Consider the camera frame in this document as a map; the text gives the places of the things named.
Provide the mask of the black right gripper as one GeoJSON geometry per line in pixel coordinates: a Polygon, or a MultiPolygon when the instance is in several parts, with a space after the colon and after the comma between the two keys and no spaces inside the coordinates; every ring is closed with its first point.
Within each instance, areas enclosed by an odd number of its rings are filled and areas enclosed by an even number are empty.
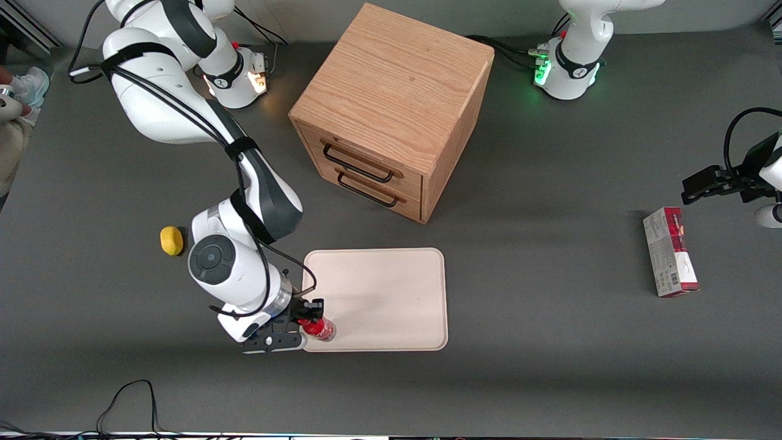
{"type": "MultiPolygon", "coordinates": [[[[296,321],[319,321],[323,317],[324,299],[296,299],[296,321]]],[[[252,324],[245,331],[246,340],[240,343],[240,350],[244,354],[259,354],[304,349],[308,336],[296,321],[290,311],[284,311],[263,325],[252,324]]]]}

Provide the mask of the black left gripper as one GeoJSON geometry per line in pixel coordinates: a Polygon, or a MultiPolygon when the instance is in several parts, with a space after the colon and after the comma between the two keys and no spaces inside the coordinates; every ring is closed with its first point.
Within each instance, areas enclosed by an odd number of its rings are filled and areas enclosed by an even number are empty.
{"type": "MultiPolygon", "coordinates": [[[[745,159],[731,170],[738,178],[743,203],[765,197],[780,200],[780,133],[772,134],[750,148],[745,159]]],[[[690,205],[703,198],[735,192],[729,172],[712,165],[682,181],[681,199],[684,205],[690,205]]]]}

